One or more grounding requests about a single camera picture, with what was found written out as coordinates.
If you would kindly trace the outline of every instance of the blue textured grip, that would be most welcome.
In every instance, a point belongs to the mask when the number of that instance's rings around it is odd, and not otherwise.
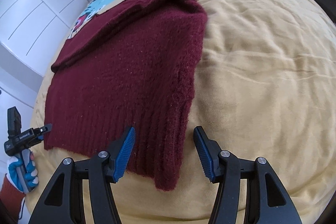
[[[205,146],[201,134],[197,130],[194,131],[194,143],[203,167],[204,174],[211,182],[213,182],[216,177],[214,173],[213,161],[210,157],[208,149]]]
[[[135,143],[135,130],[132,127],[128,132],[125,142],[123,143],[123,146],[121,147],[119,154],[115,160],[115,168],[113,173],[113,179],[115,182],[118,182],[118,180],[122,178],[122,176],[125,173],[134,143]]]

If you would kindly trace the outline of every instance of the maroon sweater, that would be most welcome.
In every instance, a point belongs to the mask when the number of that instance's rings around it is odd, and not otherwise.
[[[196,0],[125,0],[94,16],[51,67],[45,148],[92,156],[134,126],[128,170],[173,190],[206,21]]]

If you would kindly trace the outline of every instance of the person's arm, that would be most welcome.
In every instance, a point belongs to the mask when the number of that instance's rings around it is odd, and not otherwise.
[[[28,149],[22,151],[22,155],[25,159],[29,157],[29,163],[26,166],[27,174],[25,174],[25,179],[28,182],[28,186],[34,188],[39,183],[37,170],[35,168],[34,155]],[[21,210],[21,202],[25,197],[23,187],[16,172],[16,168],[20,167],[22,164],[22,161],[16,157],[11,157],[7,161],[8,172],[0,191],[0,200],[15,221],[18,221],[18,216]]]

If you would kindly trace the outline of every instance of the blue gripper pad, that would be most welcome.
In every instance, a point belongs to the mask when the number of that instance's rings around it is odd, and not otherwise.
[[[123,177],[126,166],[131,155],[133,146],[135,143],[135,129],[131,127],[125,137],[124,143],[122,144],[119,154],[115,159],[113,180],[118,182],[118,180]]]
[[[218,154],[221,152],[220,146],[216,141],[208,139],[201,126],[194,129],[194,143],[205,176],[212,183],[216,183],[216,179],[222,176],[218,158]]]

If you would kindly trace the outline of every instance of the black cord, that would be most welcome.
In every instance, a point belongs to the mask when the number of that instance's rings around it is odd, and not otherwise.
[[[25,206],[25,202],[26,202],[26,199],[23,200],[22,209],[21,209],[21,216],[19,217],[18,220],[20,220],[23,216],[23,207]]]

